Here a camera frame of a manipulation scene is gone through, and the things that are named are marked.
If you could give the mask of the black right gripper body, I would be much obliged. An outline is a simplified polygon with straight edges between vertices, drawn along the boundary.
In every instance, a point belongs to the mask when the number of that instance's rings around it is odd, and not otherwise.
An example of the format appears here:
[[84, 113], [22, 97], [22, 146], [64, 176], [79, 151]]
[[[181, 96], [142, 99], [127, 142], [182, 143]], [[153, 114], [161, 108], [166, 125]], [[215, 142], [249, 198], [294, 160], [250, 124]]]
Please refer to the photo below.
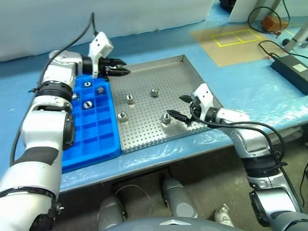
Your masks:
[[200, 106], [200, 101], [197, 97], [192, 97], [192, 101], [186, 103], [190, 105], [190, 109], [192, 110], [191, 118], [189, 118], [188, 121], [185, 123], [187, 126], [190, 126], [193, 122], [198, 122], [198, 120], [200, 119], [202, 109]]

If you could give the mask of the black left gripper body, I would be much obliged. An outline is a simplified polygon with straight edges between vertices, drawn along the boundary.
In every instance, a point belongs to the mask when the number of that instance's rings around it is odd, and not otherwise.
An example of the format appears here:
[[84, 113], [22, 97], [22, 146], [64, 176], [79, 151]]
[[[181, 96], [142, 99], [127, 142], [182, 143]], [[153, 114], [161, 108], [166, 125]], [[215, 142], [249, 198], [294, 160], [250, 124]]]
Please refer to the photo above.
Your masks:
[[98, 63], [98, 78], [113, 76], [113, 58], [100, 58]]

